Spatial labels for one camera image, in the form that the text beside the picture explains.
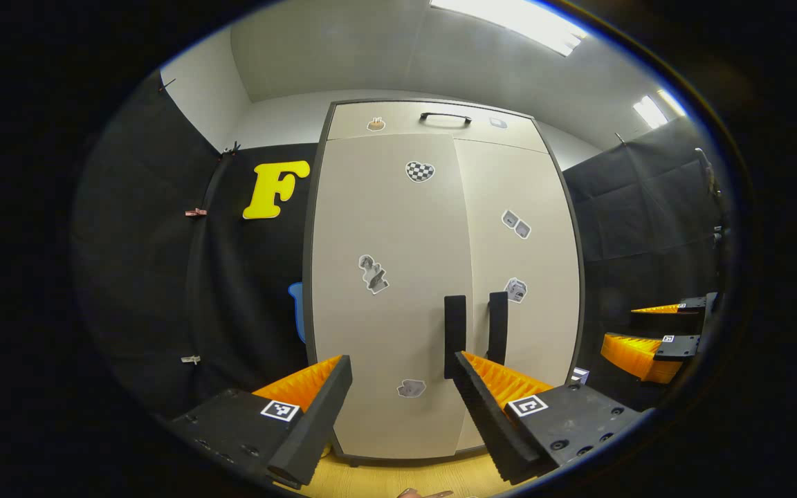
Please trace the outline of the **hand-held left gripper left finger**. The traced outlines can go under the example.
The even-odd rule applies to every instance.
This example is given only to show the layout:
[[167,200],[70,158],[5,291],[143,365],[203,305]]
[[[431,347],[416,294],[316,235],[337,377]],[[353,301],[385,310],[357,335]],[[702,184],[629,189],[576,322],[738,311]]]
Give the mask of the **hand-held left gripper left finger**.
[[164,426],[191,448],[250,482],[310,484],[352,384],[347,354],[255,391],[237,388]]

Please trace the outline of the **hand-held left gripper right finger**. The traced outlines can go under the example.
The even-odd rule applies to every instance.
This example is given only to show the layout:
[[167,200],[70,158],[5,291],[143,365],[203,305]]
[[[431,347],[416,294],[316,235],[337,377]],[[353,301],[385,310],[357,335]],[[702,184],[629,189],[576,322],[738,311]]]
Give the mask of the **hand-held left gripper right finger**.
[[452,381],[510,484],[540,478],[635,432],[648,419],[578,381],[550,387],[504,365],[456,352]]

